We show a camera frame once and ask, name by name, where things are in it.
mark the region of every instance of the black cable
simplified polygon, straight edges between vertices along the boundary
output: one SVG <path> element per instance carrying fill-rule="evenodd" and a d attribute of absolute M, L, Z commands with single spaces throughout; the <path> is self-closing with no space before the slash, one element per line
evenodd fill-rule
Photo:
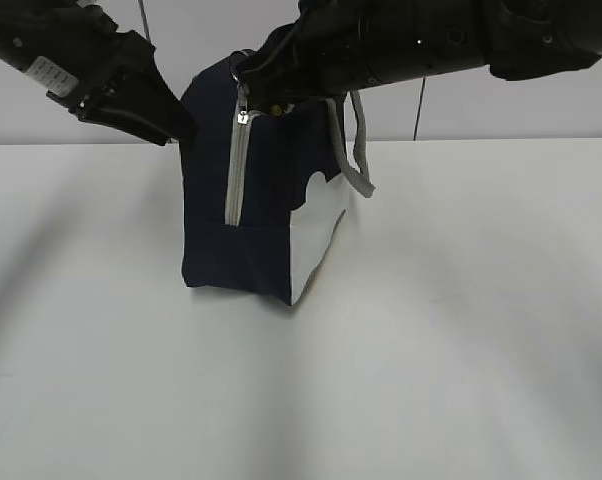
<path fill-rule="evenodd" d="M 145 4 L 143 3 L 143 0 L 139 0 L 139 9 L 141 10 L 141 20 L 143 21 L 145 39 L 152 43 L 152 37 L 150 36 L 150 24 L 148 23 L 148 15 L 145 13 Z"/>
<path fill-rule="evenodd" d="M 414 137 L 413 141 L 416 142 L 419 138 L 419 125 L 421 124 L 421 112 L 423 111 L 423 99 L 425 98 L 425 86 L 428 81 L 427 77 L 423 77 L 421 82 L 421 95 L 419 96 L 419 110 L 417 111 L 417 121 L 414 125 Z"/>
<path fill-rule="evenodd" d="M 263 63 L 261 63 L 261 65 L 259 65 L 258 67 L 248 70 L 247 72 L 244 72 L 244 73 L 251 73 L 256 70 L 263 70 L 264 68 L 266 68 L 270 64 L 272 64 L 275 60 L 277 60 L 278 56 L 281 55 L 281 52 L 283 52 L 283 50 L 290 44 L 290 42 L 293 40 L 293 38 L 299 32 L 299 30 L 301 30 L 301 27 L 303 26 L 303 22 L 305 21 L 305 18 L 306 18 L 306 12 L 304 11 L 301 13 L 301 16 L 297 19 L 297 21 L 292 25 L 292 27 L 290 28 L 290 31 L 288 31 L 288 33 L 283 37 L 283 40 L 281 40 L 281 42 L 274 48 L 274 50 L 272 50 L 272 52 L 270 52 L 270 54 L 268 55 L 268 58 L 266 58 L 263 61 Z"/>

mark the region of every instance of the navy blue bag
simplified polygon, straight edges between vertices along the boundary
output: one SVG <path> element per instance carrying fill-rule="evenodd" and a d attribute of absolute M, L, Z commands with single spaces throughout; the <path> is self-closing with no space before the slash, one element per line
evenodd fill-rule
<path fill-rule="evenodd" d="M 296 303 L 325 256 L 350 199 L 369 197 L 358 92 L 355 159 L 347 161 L 344 99 L 306 101 L 283 116 L 247 111 L 230 57 L 194 78 L 182 102 L 199 124 L 181 144 L 183 276 Z"/>

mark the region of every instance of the table surface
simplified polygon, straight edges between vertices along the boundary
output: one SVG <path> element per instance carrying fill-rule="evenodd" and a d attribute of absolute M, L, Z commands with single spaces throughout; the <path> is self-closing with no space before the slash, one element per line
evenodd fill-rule
<path fill-rule="evenodd" d="M 184 287 L 175 146 L 0 147 L 0 480 L 602 480 L 602 140 L 369 156 L 287 309 Z"/>

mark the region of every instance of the gray strap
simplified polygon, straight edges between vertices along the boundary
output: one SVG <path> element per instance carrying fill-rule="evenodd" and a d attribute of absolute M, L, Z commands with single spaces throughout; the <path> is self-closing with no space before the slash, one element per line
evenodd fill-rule
<path fill-rule="evenodd" d="M 361 95 L 358 91 L 350 92 L 350 99 L 352 100 L 352 107 L 354 108 L 354 114 L 357 120 L 357 134 L 354 141 L 353 153 L 354 161 L 359 167 L 359 170 L 353 168 L 348 161 L 346 146 L 343 144 L 343 132 L 341 131 L 337 103 L 333 98 L 326 100 L 330 121 L 330 137 L 332 138 L 332 146 L 334 147 L 337 163 L 345 178 L 363 197 L 371 198 L 376 187 L 370 182 L 370 169 L 368 167 L 366 152 L 367 124 L 365 121 L 365 112 L 363 111 L 363 103 L 361 102 Z"/>

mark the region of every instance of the black robotic arm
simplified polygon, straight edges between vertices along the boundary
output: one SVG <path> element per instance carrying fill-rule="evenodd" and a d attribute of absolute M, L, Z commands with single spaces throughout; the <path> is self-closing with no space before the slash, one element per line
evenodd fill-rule
<path fill-rule="evenodd" d="M 300 0 L 237 66 L 255 104 L 295 103 L 482 67 L 505 80 L 590 68 L 602 0 Z"/>
<path fill-rule="evenodd" d="M 89 0 L 0 0 L 0 59 L 79 120 L 165 145 L 196 133 L 154 61 L 155 48 Z"/>

